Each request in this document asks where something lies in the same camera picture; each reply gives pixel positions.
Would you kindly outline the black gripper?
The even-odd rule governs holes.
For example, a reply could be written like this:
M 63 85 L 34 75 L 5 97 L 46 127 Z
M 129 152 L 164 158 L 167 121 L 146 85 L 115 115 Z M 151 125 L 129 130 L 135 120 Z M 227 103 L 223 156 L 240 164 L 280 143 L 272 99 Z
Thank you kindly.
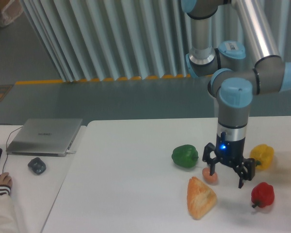
M 215 173 L 215 165 L 221 164 L 234 168 L 238 174 L 238 188 L 243 187 L 243 181 L 251 181 L 255 176 L 256 161 L 253 158 L 243 158 L 243 148 L 245 139 L 239 141 L 224 141 L 216 139 L 216 146 L 209 142 L 203 151 L 203 162 L 207 163 L 210 168 L 210 175 Z M 214 152 L 215 157 L 211 158 L 210 154 Z

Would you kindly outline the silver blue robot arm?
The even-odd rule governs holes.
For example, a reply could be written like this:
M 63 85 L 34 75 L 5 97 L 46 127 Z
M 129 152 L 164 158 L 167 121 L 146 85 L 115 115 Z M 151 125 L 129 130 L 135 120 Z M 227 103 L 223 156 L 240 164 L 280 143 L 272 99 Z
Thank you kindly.
M 211 18 L 226 0 L 183 0 L 181 7 L 189 16 L 192 47 L 186 55 L 192 77 L 211 75 L 208 92 L 218 102 L 215 144 L 208 143 L 202 160 L 214 174 L 221 163 L 239 176 L 239 186 L 255 175 L 254 159 L 243 157 L 250 104 L 254 95 L 291 90 L 291 63 L 285 63 L 277 49 L 269 23 L 258 0 L 231 0 L 237 11 L 254 67 L 241 70 L 245 48 L 236 41 L 212 46 Z

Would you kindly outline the white striped sleeve forearm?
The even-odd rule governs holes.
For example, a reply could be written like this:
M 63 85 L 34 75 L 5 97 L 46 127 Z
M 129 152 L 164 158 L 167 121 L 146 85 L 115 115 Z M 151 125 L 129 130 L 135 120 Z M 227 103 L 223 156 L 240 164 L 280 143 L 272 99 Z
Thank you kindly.
M 11 188 L 0 185 L 0 233 L 18 233 L 16 213 L 10 197 Z

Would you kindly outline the person's hand on mouse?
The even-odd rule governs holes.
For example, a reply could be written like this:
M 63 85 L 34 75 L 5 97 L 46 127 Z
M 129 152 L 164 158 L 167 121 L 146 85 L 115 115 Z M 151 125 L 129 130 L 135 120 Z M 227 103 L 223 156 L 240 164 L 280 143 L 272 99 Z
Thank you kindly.
M 10 194 L 13 181 L 8 172 L 0 174 L 0 194 Z

